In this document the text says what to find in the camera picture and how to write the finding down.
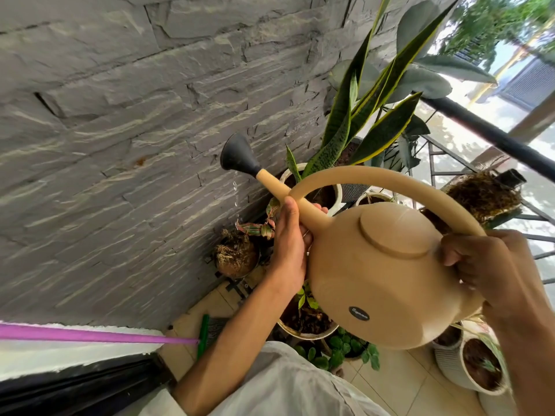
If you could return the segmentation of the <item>person's left forearm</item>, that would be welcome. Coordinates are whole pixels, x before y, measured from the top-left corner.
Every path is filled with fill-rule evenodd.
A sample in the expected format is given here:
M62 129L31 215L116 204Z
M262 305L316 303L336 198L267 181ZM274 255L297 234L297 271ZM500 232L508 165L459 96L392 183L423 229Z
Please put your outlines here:
M208 416L239 388L304 278L301 268L268 270L217 340L173 390L173 398L187 416Z

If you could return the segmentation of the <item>small white plant pot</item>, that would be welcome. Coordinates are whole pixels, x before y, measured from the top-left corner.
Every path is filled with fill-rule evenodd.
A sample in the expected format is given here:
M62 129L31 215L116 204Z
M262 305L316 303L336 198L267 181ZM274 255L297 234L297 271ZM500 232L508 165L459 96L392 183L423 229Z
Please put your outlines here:
M383 194L382 192L367 191L356 200L354 207L357 207L359 205L371 205L381 202L398 203L395 196L389 196Z

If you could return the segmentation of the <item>person's right hand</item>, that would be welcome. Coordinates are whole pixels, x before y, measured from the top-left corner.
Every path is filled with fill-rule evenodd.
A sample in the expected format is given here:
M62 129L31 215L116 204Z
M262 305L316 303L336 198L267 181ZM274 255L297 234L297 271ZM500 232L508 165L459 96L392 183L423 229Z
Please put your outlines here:
M513 317L530 302L530 282L534 260L526 238L515 230L491 230L491 272L483 313L491 320Z

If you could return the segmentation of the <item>snake plant with yellow-edged leaves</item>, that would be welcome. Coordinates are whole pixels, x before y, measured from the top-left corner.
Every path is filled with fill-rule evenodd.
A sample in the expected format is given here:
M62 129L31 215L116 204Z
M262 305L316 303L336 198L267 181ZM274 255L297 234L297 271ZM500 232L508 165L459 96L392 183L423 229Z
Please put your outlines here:
M372 38L378 33L390 3L390 0L381 0L376 19L354 58L341 71L331 72L337 80L336 94L320 147L301 172L291 150L286 149L288 170L296 185L311 174L335 166L372 115L386 105L393 104L393 107L367 129L347 164L359 166L408 135L420 99L431 97L427 83L422 80L427 75L437 76L436 72L418 66L417 61L425 57L442 23L459 2L453 1L443 11L429 0L410 7L399 21L396 55L382 69L377 69L367 58Z

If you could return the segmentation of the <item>rubber plant with broad leaves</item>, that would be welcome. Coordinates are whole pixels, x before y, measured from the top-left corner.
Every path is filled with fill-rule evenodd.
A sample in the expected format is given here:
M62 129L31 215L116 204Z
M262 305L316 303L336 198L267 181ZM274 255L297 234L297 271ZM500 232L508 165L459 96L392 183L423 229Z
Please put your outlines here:
M331 70L334 72L339 72L343 67L347 67L347 63L349 62L341 62L334 66ZM482 70L480 67L465 61L463 59L454 57L454 56L447 56L447 55L429 55L428 53L425 54L425 57L421 60L417 61L418 66L426 68L428 71L433 71L437 73L437 76L427 75L426 80L422 80L422 82L427 83L427 87L430 90L430 98L421 98L421 99L439 99L447 97L452 92L451 84L443 77L443 75L455 77L462 81L472 81L476 83L492 83L494 85L497 84L496 78L488 73L487 71ZM337 80L336 76L331 74L330 72L330 83L336 89ZM380 118L383 112L387 112L393 107L393 104L386 105L383 110L376 111L374 115L370 118L367 124L364 126L364 129L361 131L360 134L364 136L364 133L367 131L369 127L375 122L376 119ZM414 116L414 121L408 127L408 135L402 136L406 140L406 144L410 145L410 137L412 135L420 136L423 135L423 132L412 130L412 128L417 124L417 119Z

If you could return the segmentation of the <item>white round plant pot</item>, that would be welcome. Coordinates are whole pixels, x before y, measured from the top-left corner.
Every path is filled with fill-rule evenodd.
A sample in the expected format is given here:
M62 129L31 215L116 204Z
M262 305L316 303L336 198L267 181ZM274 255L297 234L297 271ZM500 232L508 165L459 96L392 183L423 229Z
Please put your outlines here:
M279 180L293 188L296 185L295 176L289 169L286 169L280 176ZM328 215L334 216L343 206L343 189L341 185L324 186L322 188L311 191L305 197L309 202L318 203L328 208Z

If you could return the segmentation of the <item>black metal railing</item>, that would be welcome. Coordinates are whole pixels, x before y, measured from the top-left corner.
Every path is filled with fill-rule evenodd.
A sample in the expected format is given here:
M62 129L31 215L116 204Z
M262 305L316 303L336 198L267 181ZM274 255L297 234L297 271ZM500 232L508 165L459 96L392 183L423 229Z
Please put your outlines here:
M505 174L521 203L486 221L487 229L515 229L528 239L542 283L555 296L555 160L510 140L496 125L451 99L424 99L417 114L430 133L420 136L422 162L408 173L447 188L471 173Z

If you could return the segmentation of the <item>white ribbed plant pot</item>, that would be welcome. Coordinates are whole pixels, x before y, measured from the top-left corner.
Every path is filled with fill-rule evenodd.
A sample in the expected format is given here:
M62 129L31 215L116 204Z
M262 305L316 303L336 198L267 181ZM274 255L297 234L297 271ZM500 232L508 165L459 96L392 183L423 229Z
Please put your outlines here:
M441 373L453 383L464 373L461 358L462 342L463 330L453 326L449 326L431 342L437 366Z

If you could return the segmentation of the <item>person's right forearm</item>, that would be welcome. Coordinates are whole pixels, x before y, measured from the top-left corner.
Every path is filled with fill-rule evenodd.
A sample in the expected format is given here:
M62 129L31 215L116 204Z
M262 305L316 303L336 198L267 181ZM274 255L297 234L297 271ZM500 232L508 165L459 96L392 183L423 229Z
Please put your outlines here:
M518 416L555 416L555 313L544 295L489 298L483 305L510 377Z

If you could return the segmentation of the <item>person's left hand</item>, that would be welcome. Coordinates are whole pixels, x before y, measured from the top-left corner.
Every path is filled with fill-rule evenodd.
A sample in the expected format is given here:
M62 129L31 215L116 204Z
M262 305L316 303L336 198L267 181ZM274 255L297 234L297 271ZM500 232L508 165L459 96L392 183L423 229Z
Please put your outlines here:
M307 252L313 242L312 233L301 222L300 228L301 239L282 238L279 216L275 227L274 251L267 268L267 278L290 294L299 291L304 283Z

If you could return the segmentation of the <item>green tree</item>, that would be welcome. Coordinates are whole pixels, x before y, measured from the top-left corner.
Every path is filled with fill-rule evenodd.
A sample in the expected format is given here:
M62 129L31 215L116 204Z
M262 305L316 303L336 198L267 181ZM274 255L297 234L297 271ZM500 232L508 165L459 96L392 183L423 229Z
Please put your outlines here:
M527 44L541 53L555 49L555 0L465 0L449 22L454 30L438 53L461 54L486 71L499 44Z

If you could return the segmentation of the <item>black woven plant pot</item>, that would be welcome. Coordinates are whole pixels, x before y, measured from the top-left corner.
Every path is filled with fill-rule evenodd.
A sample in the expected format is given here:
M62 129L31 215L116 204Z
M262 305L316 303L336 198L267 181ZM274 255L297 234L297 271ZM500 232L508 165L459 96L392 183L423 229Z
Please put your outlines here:
M360 146L361 140L353 138L349 144L343 149L339 159L335 163L335 167L346 166L351 159L351 156ZM342 203L353 205L360 196L362 196L368 189L369 185L364 184L341 184L342 189Z

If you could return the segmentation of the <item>brown pot with dry roots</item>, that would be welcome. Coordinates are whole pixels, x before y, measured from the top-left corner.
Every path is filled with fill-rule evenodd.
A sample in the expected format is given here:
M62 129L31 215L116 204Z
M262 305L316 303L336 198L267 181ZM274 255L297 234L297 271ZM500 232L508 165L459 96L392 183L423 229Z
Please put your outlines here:
M249 235L237 229L222 229L220 237L213 251L219 273L231 279L241 279L258 266L260 248Z

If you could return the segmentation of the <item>white pot with small seedling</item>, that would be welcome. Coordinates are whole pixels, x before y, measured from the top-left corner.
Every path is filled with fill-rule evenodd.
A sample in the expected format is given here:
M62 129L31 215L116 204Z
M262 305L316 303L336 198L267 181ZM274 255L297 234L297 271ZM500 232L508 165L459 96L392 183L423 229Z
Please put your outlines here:
M338 324L319 306L308 280L304 281L300 291L290 300L278 325L287 334L302 341L318 341L338 329Z

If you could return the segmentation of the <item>person's white shirt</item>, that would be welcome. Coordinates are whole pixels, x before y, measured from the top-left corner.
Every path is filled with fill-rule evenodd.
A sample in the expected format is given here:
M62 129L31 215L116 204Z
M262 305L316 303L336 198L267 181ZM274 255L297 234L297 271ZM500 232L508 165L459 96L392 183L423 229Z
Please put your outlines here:
M266 342L242 385L208 416L390 416L343 378L293 348Z

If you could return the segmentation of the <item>coconut husk hanging planter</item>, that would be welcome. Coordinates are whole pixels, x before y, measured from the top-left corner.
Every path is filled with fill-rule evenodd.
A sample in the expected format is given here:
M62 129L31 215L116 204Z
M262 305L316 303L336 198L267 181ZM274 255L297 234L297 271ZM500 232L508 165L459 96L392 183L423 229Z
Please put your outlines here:
M483 229L493 230L521 213L521 188L526 182L513 168L500 174L487 170L467 174L441 191L463 206Z

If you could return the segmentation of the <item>small green round-leaf plant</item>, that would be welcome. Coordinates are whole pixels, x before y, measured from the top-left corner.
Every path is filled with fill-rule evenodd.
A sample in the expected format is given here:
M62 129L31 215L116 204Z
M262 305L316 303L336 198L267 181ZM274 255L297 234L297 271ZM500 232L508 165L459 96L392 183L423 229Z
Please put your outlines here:
M360 359L363 364L369 363L374 371L380 370L377 346L342 327L317 342L301 341L293 349L316 368L328 372L339 369L347 359Z

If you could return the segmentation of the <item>red and green leafy plant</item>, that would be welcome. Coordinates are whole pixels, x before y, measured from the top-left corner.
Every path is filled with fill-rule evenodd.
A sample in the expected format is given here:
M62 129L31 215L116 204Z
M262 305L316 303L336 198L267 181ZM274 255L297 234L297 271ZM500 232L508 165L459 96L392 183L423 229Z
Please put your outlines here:
M273 239L275 235L275 220L280 211L280 201L273 197L265 209L266 219L263 223L235 223L235 228L247 236L263 237L267 240Z

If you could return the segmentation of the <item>beige plastic watering can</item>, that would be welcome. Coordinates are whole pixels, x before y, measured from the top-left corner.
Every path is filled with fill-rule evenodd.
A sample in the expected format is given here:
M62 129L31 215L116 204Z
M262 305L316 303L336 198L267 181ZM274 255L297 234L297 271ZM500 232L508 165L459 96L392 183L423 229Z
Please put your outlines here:
M410 350L481 308L483 297L441 262L442 234L418 210L379 202L330 216L304 198L335 184L378 186L420 202L455 233L485 236L476 219L444 192L405 174L363 166L328 168L289 189L260 166L239 134L226 141L220 164L255 177L280 201L295 199L300 221L314 237L308 256L311 292L329 318L354 335L380 348Z

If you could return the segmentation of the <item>white glossy pot with soil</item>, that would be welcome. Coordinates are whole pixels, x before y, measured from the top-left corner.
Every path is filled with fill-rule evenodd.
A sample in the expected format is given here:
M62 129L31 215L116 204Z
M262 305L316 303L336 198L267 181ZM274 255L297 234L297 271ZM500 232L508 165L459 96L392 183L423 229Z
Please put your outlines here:
M508 366L490 326L479 317L451 324L462 335L462 369L473 389L487 395L502 395L510 387Z

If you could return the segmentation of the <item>black door frame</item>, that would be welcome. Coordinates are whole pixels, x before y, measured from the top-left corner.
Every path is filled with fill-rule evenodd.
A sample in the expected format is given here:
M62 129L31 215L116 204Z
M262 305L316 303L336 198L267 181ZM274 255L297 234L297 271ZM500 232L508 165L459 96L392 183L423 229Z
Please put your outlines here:
M0 382L0 416L114 416L176 378L156 353Z

